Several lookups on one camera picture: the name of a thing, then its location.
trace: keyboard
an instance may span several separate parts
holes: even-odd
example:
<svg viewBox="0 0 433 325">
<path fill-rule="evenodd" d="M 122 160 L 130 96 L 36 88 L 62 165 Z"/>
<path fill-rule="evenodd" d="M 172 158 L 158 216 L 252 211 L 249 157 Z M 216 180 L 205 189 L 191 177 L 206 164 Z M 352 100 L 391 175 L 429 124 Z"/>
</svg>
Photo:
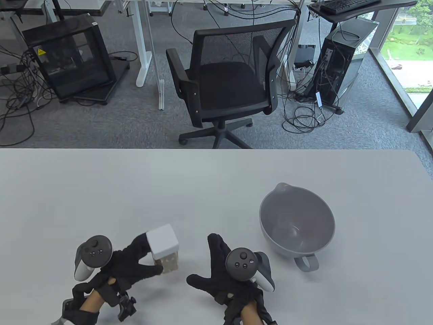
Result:
<svg viewBox="0 0 433 325">
<path fill-rule="evenodd" d="M 321 5 L 320 10 L 331 15 L 338 15 L 379 1 L 381 0 L 333 0 Z"/>
</svg>

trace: computer case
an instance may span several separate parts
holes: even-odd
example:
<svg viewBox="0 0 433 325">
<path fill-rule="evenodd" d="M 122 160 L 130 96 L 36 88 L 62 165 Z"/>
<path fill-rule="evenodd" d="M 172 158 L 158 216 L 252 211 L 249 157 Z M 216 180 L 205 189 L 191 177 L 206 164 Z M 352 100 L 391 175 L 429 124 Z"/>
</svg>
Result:
<svg viewBox="0 0 433 325">
<path fill-rule="evenodd" d="M 97 22 L 87 13 L 23 31 L 59 100 L 116 81 Z"/>
<path fill-rule="evenodd" d="M 316 98 L 320 92 L 324 104 L 341 108 L 341 98 L 355 83 L 377 26 L 372 20 L 352 18 L 329 33 L 303 96 Z"/>
</svg>

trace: black mesh chair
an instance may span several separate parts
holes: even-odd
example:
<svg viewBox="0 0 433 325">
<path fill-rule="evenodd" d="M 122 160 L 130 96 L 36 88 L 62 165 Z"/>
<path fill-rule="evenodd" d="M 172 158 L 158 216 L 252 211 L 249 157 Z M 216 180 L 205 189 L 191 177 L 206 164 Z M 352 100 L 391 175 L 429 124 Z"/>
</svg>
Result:
<svg viewBox="0 0 433 325">
<path fill-rule="evenodd" d="M 264 112 L 278 106 L 277 53 L 296 21 L 286 20 L 255 26 L 197 30 L 189 69 L 184 69 L 176 49 L 166 51 L 174 86 L 185 101 L 194 127 L 203 122 L 213 127 L 184 133 L 187 139 L 215 136 L 213 148 L 227 139 L 244 149 L 249 145 L 231 131 L 252 126 L 252 119 L 226 121 Z"/>
</svg>

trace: floor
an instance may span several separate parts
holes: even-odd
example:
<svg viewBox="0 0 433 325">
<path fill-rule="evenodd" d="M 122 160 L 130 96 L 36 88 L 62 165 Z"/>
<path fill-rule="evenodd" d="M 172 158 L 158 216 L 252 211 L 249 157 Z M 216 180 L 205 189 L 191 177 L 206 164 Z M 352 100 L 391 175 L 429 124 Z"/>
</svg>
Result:
<svg viewBox="0 0 433 325">
<path fill-rule="evenodd" d="M 258 8 L 266 11 L 271 6 Z M 245 24 L 235 17 L 225 17 L 216 8 L 210 12 L 221 27 Z M 291 18 L 288 12 L 262 19 L 262 22 Z M 111 5 L 103 17 L 96 17 L 109 52 L 136 51 L 130 18 L 119 15 Z M 42 16 L 24 16 L 22 29 L 45 23 Z M 214 28 L 215 23 L 202 6 L 176 5 L 173 23 L 178 31 L 192 39 L 195 29 Z M 153 67 L 144 87 L 137 88 L 135 79 L 139 63 L 132 62 L 131 70 L 122 80 L 107 106 L 83 107 L 76 103 L 59 104 L 54 100 L 32 114 L 36 132 L 19 145 L 26 148 L 184 148 L 178 143 L 180 133 L 194 130 L 185 104 L 176 96 L 165 58 L 167 48 L 176 48 L 182 62 L 188 66 L 191 45 L 173 30 L 167 14 L 155 13 L 151 17 L 152 32 L 161 74 L 165 80 L 165 111 L 158 111 L 157 87 Z M 328 34 L 330 24 L 321 21 L 321 38 Z M 318 24 L 305 24 L 301 44 L 318 44 Z M 16 49 L 12 35 L 2 35 L 0 44 Z M 0 88 L 0 97 L 6 96 Z M 296 104 L 289 104 L 289 115 Z M 416 152 L 433 177 L 433 158 L 418 134 L 405 130 L 408 114 L 397 101 L 381 70 L 371 56 L 361 67 L 361 76 L 354 86 L 345 113 L 333 116 L 325 126 L 308 134 L 285 132 L 282 106 L 271 115 L 253 117 L 254 126 L 235 133 L 257 149 L 407 149 Z M 25 138 L 31 131 L 28 117 L 8 120 L 0 134 L 0 143 L 12 143 Z M 213 138 L 190 140 L 186 148 L 211 148 Z M 222 148 L 235 148 L 223 141 Z"/>
</svg>

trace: gloved hand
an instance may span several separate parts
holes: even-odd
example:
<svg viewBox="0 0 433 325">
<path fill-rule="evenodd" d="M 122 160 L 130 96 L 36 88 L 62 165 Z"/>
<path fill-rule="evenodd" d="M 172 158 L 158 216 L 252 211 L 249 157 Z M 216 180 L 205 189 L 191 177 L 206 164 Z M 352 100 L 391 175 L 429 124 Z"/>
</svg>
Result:
<svg viewBox="0 0 433 325">
<path fill-rule="evenodd" d="M 210 251 L 210 278 L 197 274 L 187 277 L 187 283 L 199 290 L 209 293 L 218 303 L 227 305 L 224 320 L 225 325 L 231 325 L 240 316 L 241 310 L 250 302 L 256 301 L 257 312 L 267 324 L 272 318 L 263 302 L 263 291 L 251 281 L 233 279 L 226 270 L 226 258 L 231 249 L 217 234 L 207 237 Z"/>
<path fill-rule="evenodd" d="M 117 293 L 125 292 L 142 279 L 161 274 L 163 270 L 161 265 L 150 266 L 138 263 L 149 252 L 150 246 L 145 233 L 137 236 L 125 249 L 114 251 L 108 264 L 102 267 L 92 280 L 77 284 L 72 289 L 74 300 L 71 309 L 78 310 L 85 301 L 84 293 L 90 293 L 93 289 L 99 292 L 110 306 L 115 306 Z M 111 286 L 107 284 L 110 277 L 116 279 Z"/>
<path fill-rule="evenodd" d="M 150 266 L 138 263 L 149 252 L 150 246 L 146 233 L 137 236 L 128 247 L 113 252 L 111 260 L 89 281 L 89 285 L 98 288 L 112 277 L 124 279 L 132 286 L 140 280 L 160 275 L 163 269 L 161 265 Z"/>
</svg>

